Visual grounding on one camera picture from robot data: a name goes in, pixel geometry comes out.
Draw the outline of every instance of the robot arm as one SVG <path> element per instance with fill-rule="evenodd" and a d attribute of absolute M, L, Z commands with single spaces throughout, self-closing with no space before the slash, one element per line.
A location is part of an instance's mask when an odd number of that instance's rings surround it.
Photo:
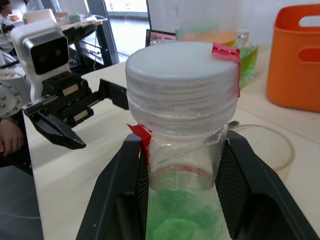
<path fill-rule="evenodd" d="M 68 67 L 69 43 L 91 32 L 92 28 L 63 32 L 52 20 L 14 28 L 11 38 L 27 80 L 0 81 L 0 117 L 10 117 L 22 108 L 50 142 L 79 149 L 86 145 L 71 128 L 93 116 L 93 105 L 109 98 L 128 110 L 124 87 L 101 79 L 99 90 L 92 93 L 87 81 Z M 10 102 L 5 107 L 2 96 Z"/>

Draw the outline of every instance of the black holder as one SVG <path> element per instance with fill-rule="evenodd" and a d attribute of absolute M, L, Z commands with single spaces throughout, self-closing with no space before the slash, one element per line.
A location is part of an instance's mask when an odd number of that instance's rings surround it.
<path fill-rule="evenodd" d="M 247 140 L 232 131 L 227 138 L 215 185 L 230 237 L 319 240 L 278 175 Z M 148 187 L 141 139 L 130 134 L 98 177 L 76 240 L 145 240 Z"/>

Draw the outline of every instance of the green bottle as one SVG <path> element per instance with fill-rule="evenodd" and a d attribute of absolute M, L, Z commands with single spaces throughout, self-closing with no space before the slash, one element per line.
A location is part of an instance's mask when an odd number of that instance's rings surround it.
<path fill-rule="evenodd" d="M 255 68 L 258 56 L 258 46 L 248 43 L 249 32 L 242 31 L 236 34 L 236 44 L 233 46 L 240 49 L 241 77 L 240 89 L 243 89 L 255 76 Z"/>

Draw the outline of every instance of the white bottle cap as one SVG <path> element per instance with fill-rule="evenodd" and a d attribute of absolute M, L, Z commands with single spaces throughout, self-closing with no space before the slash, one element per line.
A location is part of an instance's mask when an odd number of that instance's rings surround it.
<path fill-rule="evenodd" d="M 234 115 L 238 65 L 212 55 L 212 43 L 150 46 L 126 62 L 127 97 L 134 119 L 153 135 L 212 133 Z"/>

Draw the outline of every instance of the plastic bottle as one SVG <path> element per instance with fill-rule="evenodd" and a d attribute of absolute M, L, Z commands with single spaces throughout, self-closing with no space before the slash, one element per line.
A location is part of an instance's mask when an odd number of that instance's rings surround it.
<path fill-rule="evenodd" d="M 126 62 L 127 97 L 151 135 L 147 240 L 224 240 L 214 187 L 238 100 L 238 65 L 212 43 L 175 42 L 139 50 Z"/>

